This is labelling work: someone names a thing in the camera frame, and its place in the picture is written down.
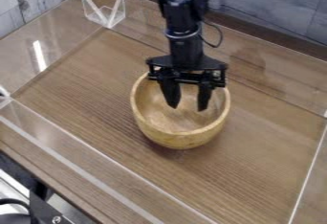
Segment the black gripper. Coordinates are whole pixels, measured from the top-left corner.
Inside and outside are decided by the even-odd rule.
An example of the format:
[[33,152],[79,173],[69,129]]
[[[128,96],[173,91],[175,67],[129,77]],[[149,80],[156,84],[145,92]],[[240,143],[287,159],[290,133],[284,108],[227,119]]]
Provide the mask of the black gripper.
[[203,56],[192,66],[179,66],[172,62],[172,56],[149,57],[148,79],[160,84],[165,103],[176,108],[181,99],[179,83],[197,84],[197,111],[207,109],[212,96],[212,88],[225,87],[227,64],[208,56]]

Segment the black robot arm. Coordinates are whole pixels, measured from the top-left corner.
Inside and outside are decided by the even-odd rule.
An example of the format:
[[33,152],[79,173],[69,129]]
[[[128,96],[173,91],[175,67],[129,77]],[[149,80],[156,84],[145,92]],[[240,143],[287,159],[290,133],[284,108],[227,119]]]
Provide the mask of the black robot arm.
[[161,88],[167,104],[176,108],[181,99],[180,84],[197,86],[197,110],[207,109],[212,91],[225,87],[227,64],[204,54],[201,35],[203,16],[208,0],[157,0],[165,19],[164,36],[168,39],[169,54],[149,57],[148,79]]

